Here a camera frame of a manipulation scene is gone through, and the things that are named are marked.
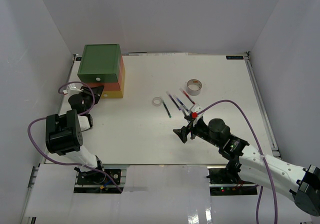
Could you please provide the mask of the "orange cardboard box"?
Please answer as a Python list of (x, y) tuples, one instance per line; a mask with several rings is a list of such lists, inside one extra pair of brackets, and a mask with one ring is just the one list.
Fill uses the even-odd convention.
[(125, 66), (123, 58), (121, 57), (120, 63), (119, 63), (119, 74), (118, 74), (118, 81), (117, 82), (92, 82), (87, 83), (89, 87), (95, 88), (98, 86), (104, 86), (104, 91), (123, 91), (124, 85), (125, 85)]

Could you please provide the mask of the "green drawer box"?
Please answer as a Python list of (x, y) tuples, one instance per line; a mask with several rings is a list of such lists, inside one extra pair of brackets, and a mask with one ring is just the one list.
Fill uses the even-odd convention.
[(87, 44), (77, 76), (83, 83), (117, 83), (120, 79), (121, 57), (119, 44)]

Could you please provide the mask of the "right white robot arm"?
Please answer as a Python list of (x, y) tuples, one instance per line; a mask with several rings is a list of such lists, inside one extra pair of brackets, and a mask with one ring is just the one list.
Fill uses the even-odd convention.
[(287, 197), (305, 213), (320, 215), (320, 169), (308, 168), (285, 162), (271, 155), (263, 155), (257, 148), (231, 134), (230, 127), (222, 119), (212, 119), (208, 124), (202, 118), (186, 116), (188, 125), (173, 132), (183, 143), (196, 137), (214, 145), (228, 160), (226, 179), (255, 183)]

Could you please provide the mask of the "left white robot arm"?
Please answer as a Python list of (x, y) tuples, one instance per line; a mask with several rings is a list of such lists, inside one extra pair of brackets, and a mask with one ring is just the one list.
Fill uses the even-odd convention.
[(65, 156), (80, 164), (75, 170), (90, 182), (100, 184), (106, 178), (106, 171), (100, 159), (84, 146), (82, 133), (93, 128), (89, 114), (92, 105), (99, 102), (104, 87), (82, 86), (80, 92), (68, 98), (71, 110), (65, 114), (46, 117), (45, 144), (51, 154)]

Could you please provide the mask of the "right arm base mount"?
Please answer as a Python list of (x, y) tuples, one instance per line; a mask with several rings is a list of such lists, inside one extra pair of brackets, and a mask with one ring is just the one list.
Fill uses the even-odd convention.
[(207, 169), (207, 179), (209, 179), (209, 189), (212, 197), (254, 196), (258, 194), (256, 184), (227, 177), (224, 166), (209, 166)]

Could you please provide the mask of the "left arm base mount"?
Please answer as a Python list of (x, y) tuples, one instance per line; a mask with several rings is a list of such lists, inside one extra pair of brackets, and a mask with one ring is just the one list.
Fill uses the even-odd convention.
[(126, 169), (107, 168), (105, 172), (119, 186), (120, 191), (107, 176), (102, 176), (100, 180), (92, 181), (78, 174), (73, 192), (75, 194), (121, 194), (126, 182)]

